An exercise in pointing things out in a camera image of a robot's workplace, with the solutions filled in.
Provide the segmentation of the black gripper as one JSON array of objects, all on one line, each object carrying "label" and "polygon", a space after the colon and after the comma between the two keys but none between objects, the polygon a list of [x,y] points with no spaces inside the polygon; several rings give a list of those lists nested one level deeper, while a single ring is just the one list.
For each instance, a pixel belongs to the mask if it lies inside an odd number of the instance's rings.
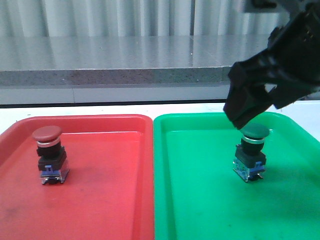
[{"label": "black gripper", "polygon": [[[223,107],[238,130],[266,111],[320,90],[320,6],[309,4],[287,25],[275,28],[267,48],[233,64]],[[274,84],[271,97],[265,84]]]}]

